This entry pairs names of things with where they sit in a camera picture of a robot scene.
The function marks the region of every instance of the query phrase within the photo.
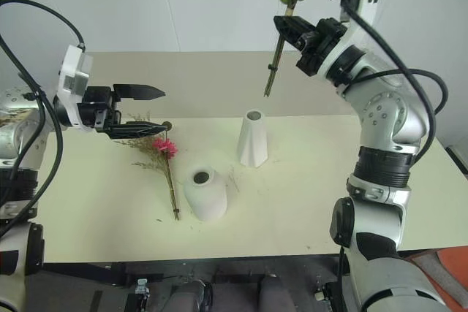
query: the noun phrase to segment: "white vase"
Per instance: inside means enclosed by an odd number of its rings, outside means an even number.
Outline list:
[[[184,183],[184,193],[201,221],[218,219],[226,212],[226,183],[211,167],[198,167],[191,172]]]
[[[250,110],[242,121],[237,144],[239,162],[248,167],[259,167],[268,158],[265,115]]]

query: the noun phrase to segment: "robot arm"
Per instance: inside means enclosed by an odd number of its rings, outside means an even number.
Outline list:
[[[121,99],[150,100],[165,93],[147,85],[115,84],[88,86],[91,58],[78,47],[69,46],[60,70],[56,91],[46,92],[63,129],[95,130],[111,139],[158,134],[165,126],[149,121],[121,124],[116,103]],[[37,102],[29,87],[14,87],[0,93],[0,229],[11,222],[33,199],[37,173],[48,135],[54,130],[50,116],[10,182],[13,165],[39,124]],[[37,215],[37,203],[12,226],[0,241],[0,311],[23,311],[25,275],[39,271],[44,254],[42,226],[30,222]]]
[[[372,23],[378,0],[348,1]],[[330,228],[347,255],[358,310],[448,311],[423,272],[397,254],[411,193],[410,167],[429,129],[422,101],[402,76],[360,82],[390,67],[355,46],[364,33],[354,21],[344,26],[350,21],[346,14],[341,22],[322,19],[317,26],[299,17],[274,21],[280,35],[301,51],[298,68],[330,80],[361,122],[349,196],[336,202]]]

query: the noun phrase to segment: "pink flower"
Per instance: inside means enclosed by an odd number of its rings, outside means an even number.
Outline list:
[[[177,153],[176,144],[170,141],[169,138],[166,140],[162,138],[156,138],[153,141],[153,146],[158,149],[158,151],[167,153],[167,158],[171,159]]]

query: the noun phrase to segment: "white wall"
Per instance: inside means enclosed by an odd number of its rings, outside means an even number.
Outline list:
[[[276,42],[272,17],[284,12],[278,0],[36,1],[72,20],[83,33],[88,50],[97,52],[270,51]],[[296,13],[315,23],[336,17],[339,4],[306,0]],[[467,15],[464,0],[380,0],[377,15],[377,29],[408,65],[434,70],[448,83],[450,102],[438,118],[438,137],[446,145],[468,135],[463,57]],[[75,42],[58,21],[13,5],[1,8],[0,31],[44,84],[56,80],[64,48]],[[265,80],[267,74],[265,71],[265,77],[259,79]],[[0,75],[2,86],[16,82],[15,69],[4,54],[0,54]],[[437,101],[436,88],[430,85],[428,89]],[[282,102],[284,110],[290,103]],[[302,112],[314,113],[307,108]],[[219,113],[224,114],[223,106]]]

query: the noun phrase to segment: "wire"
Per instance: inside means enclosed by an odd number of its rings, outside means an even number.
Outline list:
[[[343,296],[343,268],[344,268],[344,248],[343,246],[339,249],[338,259],[338,273],[336,274],[336,280],[338,282],[338,296],[340,299],[340,310],[346,311],[346,302]]]
[[[35,1],[30,1],[30,0],[0,0],[0,7],[2,5],[9,4],[9,3],[31,5],[33,7],[43,9],[44,11],[49,12],[50,14],[56,16],[58,19],[62,20],[62,22],[67,24],[72,29],[72,31],[76,34],[78,38],[78,41],[79,41],[78,47],[80,47],[83,52],[85,51],[86,46],[84,44],[83,36],[81,35],[81,33],[76,29],[75,26],[73,26],[71,22],[69,22],[64,16],[60,15],[55,10],[49,7],[46,7],[45,5],[42,5],[40,3],[36,3]],[[54,159],[52,168],[50,169],[49,175],[45,179],[44,183],[41,185],[39,191],[28,202],[28,204],[24,208],[21,209],[21,211],[16,215],[16,217],[14,217],[10,222],[8,222],[4,227],[1,228],[0,237],[3,237],[13,226],[15,226],[19,221],[22,221],[23,217],[33,208],[33,206],[37,203],[37,201],[39,201],[40,197],[45,193],[45,190],[52,182],[53,178],[55,177],[55,174],[57,173],[57,170],[59,169],[59,165],[60,165],[60,161],[61,161],[61,157],[62,157],[63,149],[64,149],[64,140],[63,140],[63,136],[61,133],[60,121],[57,118],[57,115],[55,114],[52,104],[47,99],[44,91],[40,88],[40,86],[37,84],[34,78],[29,74],[28,70],[22,65],[22,63],[18,60],[15,54],[10,50],[10,48],[8,47],[7,43],[4,41],[1,35],[0,35],[0,47],[4,50],[4,52],[10,58],[12,63],[20,71],[21,79],[24,80],[24,82],[28,85],[28,87],[31,89],[32,93],[34,94],[34,97],[37,101],[38,110],[39,110],[39,123],[33,135],[31,136],[29,141],[25,144],[24,149],[20,152],[20,154],[18,155],[13,165],[12,171],[10,173],[10,187],[6,189],[5,195],[9,195],[9,193],[11,192],[11,188],[12,188],[11,181],[15,179],[15,176],[18,172],[21,161],[26,155],[27,150],[31,147],[31,145],[34,143],[34,141],[37,139],[42,129],[44,128],[45,109],[49,113],[50,118],[53,122],[53,127],[55,130],[56,139],[57,139],[56,157]]]
[[[419,153],[415,157],[415,163],[418,162],[421,157],[429,150],[432,142],[434,141],[436,134],[436,117],[434,110],[431,106],[431,102],[426,95],[423,87],[416,80],[415,76],[412,75],[411,71],[408,70],[403,61],[396,55],[390,45],[380,36],[380,34],[372,28],[357,12],[351,7],[348,0],[341,0],[341,7],[343,10],[352,18],[367,34],[385,51],[388,57],[394,62],[394,64],[401,70],[401,73],[408,79],[409,84],[415,89],[416,94],[426,109],[428,120],[429,120],[429,131],[424,146],[420,149]]]
[[[432,79],[439,86],[440,91],[442,93],[442,98],[440,99],[439,105],[434,110],[434,114],[437,115],[445,107],[445,104],[447,104],[447,100],[448,100],[448,88],[445,85],[445,82],[443,81],[443,79],[441,77],[439,77],[435,73],[430,72],[430,71],[426,71],[425,69],[408,69],[408,70],[411,73],[413,73],[414,75],[420,75],[420,76],[424,76],[424,77]],[[367,76],[364,76],[364,77],[361,77],[361,78],[357,78],[357,79],[353,80],[346,87],[346,89],[343,91],[343,93],[346,93],[348,88],[350,88],[352,85],[355,85],[357,83],[366,82],[368,80],[373,80],[374,78],[378,78],[378,77],[382,77],[382,76],[399,75],[399,74],[401,74],[400,69],[389,69],[387,71],[381,71],[381,72],[373,73],[371,75],[367,75]]]

